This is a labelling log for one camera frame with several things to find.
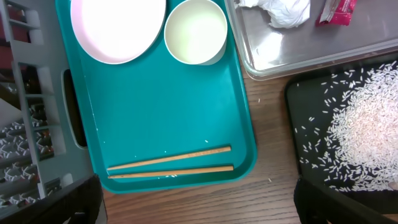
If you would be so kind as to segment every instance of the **white plate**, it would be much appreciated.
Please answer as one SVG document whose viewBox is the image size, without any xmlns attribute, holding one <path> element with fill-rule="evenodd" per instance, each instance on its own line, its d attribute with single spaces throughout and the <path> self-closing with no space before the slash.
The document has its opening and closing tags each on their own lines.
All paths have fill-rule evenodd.
<svg viewBox="0 0 398 224">
<path fill-rule="evenodd" d="M 166 0 L 72 0 L 73 31 L 96 60 L 119 64 L 143 54 L 157 38 Z"/>
</svg>

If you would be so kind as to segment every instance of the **red wrapper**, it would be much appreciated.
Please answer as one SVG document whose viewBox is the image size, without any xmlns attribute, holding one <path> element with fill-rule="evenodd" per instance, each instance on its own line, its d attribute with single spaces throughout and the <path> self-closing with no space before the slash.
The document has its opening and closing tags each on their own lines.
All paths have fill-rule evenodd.
<svg viewBox="0 0 398 224">
<path fill-rule="evenodd" d="M 338 24 L 348 26 L 357 0 L 326 0 L 317 25 Z"/>
</svg>

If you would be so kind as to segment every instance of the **black tray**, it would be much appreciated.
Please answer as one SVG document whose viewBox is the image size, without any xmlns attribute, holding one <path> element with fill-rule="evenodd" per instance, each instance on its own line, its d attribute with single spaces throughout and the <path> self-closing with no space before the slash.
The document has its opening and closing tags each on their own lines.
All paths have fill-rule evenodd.
<svg viewBox="0 0 398 224">
<path fill-rule="evenodd" d="M 326 137 L 326 130 L 332 121 L 333 108 L 335 104 L 341 104 L 341 96 L 343 91 L 352 90 L 348 85 L 342 85 L 340 80 L 357 80 L 362 75 L 364 79 L 369 77 L 366 73 L 367 70 L 374 68 L 375 70 L 383 63 L 392 63 L 394 60 L 398 59 L 398 53 L 382 55 L 374 58 L 368 58 L 366 60 L 350 62 L 341 65 L 335 65 L 329 68 L 323 68 L 320 70 L 314 70 L 307 73 L 302 73 L 293 77 L 285 87 L 285 103 L 287 111 L 289 114 L 290 126 L 292 130 L 292 136 L 295 146 L 295 153 L 297 159 L 297 167 L 300 175 L 304 176 L 306 179 L 323 183 L 326 185 L 335 185 L 337 187 L 349 187 L 353 185 L 353 182 L 347 180 L 343 182 L 342 180 L 331 180 L 324 182 L 328 177 L 329 173 L 323 171 L 326 167 L 319 167 L 317 169 L 312 169 L 311 163 L 319 165 L 321 161 L 319 157 L 323 157 L 323 154 L 327 150 L 327 146 L 323 140 Z M 364 68 L 365 72 L 361 74 L 361 68 Z M 347 75 L 344 74 L 345 71 L 356 70 L 353 76 L 349 79 Z M 334 73 L 338 75 L 336 78 L 332 79 L 331 74 Z M 330 88 L 331 81 L 336 81 L 339 84 L 334 84 L 334 88 Z M 324 94 L 325 86 L 321 86 L 321 83 L 328 82 L 328 92 Z M 332 101 L 330 107 L 327 107 L 324 99 L 335 97 L 337 102 Z M 315 119 L 310 122 L 309 117 L 314 117 Z M 317 136 L 313 130 L 314 128 L 319 128 L 319 136 Z M 311 151 L 304 152 L 303 144 L 308 145 L 310 141 L 314 146 L 318 139 L 321 139 L 321 144 L 317 147 L 319 153 L 316 153 L 314 148 Z M 299 162 L 300 158 L 309 160 L 309 163 L 301 164 Z M 372 208 L 373 210 L 382 214 L 392 214 L 398 213 L 398 191 L 388 191 L 384 190 L 381 192 L 342 192 L 346 196 L 358 201 L 359 203 Z"/>
</svg>

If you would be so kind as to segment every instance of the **wooden chopstick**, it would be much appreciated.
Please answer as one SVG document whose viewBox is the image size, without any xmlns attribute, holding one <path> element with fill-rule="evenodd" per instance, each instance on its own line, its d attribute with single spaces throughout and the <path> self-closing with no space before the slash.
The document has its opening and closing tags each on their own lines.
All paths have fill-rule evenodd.
<svg viewBox="0 0 398 224">
<path fill-rule="evenodd" d="M 223 172 L 233 171 L 234 166 L 221 166 L 221 167 L 207 167 L 198 169 L 185 169 L 185 170 L 166 170 L 157 172 L 142 172 L 136 174 L 123 174 L 123 175 L 111 175 L 109 179 L 120 179 L 120 178 L 137 178 L 137 177 L 157 177 L 165 175 L 182 175 L 182 174 L 204 174 L 209 172 Z"/>
<path fill-rule="evenodd" d="M 130 167 L 156 164 L 156 163 L 160 163 L 160 162 L 175 161 L 175 160 L 179 160 L 179 159 L 187 159 L 187 158 L 193 158 L 193 157 L 198 157 L 198 156 L 206 156 L 206 155 L 211 155 L 211 154 L 216 154 L 216 153 L 221 153 L 221 152 L 229 152 L 230 150 L 231 150 L 231 147 L 226 146 L 226 147 L 221 147 L 221 148 L 217 148 L 217 149 L 209 149 L 209 150 L 204 150 L 204 151 L 199 151 L 199 152 L 191 152 L 191 153 L 182 154 L 182 155 L 178 155 L 178 156 L 170 156 L 170 157 L 165 157 L 165 158 L 160 158 L 160 159 L 151 159 L 148 161 L 133 162 L 133 163 L 126 164 L 126 165 L 109 167 L 109 168 L 107 168 L 107 170 L 125 169 L 125 168 L 130 168 Z"/>
</svg>

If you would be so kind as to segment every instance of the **teal tray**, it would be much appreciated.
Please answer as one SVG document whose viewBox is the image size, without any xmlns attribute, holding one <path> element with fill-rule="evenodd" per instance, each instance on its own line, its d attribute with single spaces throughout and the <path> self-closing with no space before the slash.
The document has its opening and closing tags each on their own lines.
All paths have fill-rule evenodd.
<svg viewBox="0 0 398 224">
<path fill-rule="evenodd" d="M 182 0 L 168 0 L 167 13 Z M 226 13 L 223 0 L 215 1 Z M 116 194 L 221 184 L 247 175 L 257 159 L 248 101 L 231 28 L 226 52 L 214 65 L 185 65 L 167 51 L 163 30 L 137 59 L 107 65 L 78 44 L 70 0 L 57 0 L 58 19 L 72 72 L 92 166 Z M 109 174 L 234 165 L 234 171 L 108 179 L 106 168 L 231 146 L 231 152 L 152 164 Z"/>
</svg>

